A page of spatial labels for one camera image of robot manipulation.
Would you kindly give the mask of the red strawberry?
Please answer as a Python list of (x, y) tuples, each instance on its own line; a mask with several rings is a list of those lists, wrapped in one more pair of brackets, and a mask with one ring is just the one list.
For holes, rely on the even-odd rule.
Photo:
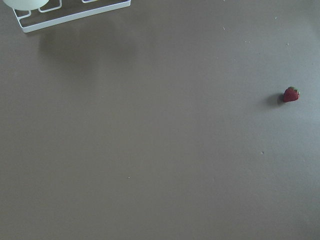
[(288, 87), (283, 94), (283, 102), (294, 102), (300, 98), (300, 91), (298, 88), (290, 86)]

